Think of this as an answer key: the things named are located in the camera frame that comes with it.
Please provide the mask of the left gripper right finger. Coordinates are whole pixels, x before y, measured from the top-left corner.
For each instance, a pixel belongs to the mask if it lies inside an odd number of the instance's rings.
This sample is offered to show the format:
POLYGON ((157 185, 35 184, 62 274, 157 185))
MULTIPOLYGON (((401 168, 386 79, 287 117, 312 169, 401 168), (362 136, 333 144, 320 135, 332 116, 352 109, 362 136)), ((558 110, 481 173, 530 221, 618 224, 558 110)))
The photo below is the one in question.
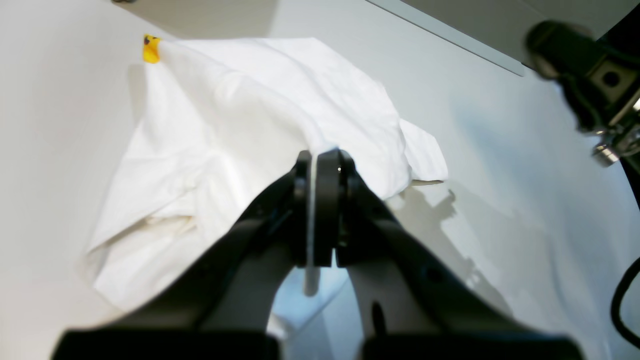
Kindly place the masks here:
POLYGON ((580 360, 568 337, 498 312, 406 231, 332 149, 312 158, 312 264, 354 287, 364 360, 580 360))

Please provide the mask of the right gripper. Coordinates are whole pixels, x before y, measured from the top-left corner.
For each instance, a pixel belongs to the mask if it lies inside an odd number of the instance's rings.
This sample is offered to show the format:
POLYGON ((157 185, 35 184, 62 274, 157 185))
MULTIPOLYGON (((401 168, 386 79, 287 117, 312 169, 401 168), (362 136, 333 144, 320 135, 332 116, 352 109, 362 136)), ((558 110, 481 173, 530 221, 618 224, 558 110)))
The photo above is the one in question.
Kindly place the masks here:
POLYGON ((639 58, 608 47, 578 26, 546 20, 526 35, 535 71, 557 82, 582 133, 637 128, 639 58))

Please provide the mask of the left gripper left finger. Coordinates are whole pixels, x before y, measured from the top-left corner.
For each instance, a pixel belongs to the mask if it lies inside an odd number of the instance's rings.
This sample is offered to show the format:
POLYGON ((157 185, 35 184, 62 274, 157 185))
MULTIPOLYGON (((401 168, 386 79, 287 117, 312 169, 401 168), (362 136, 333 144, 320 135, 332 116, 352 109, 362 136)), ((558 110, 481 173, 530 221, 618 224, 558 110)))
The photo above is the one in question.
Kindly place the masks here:
POLYGON ((275 294, 307 264, 311 153, 260 193, 158 296, 105 326, 68 330, 55 360, 279 360, 266 331, 275 294))

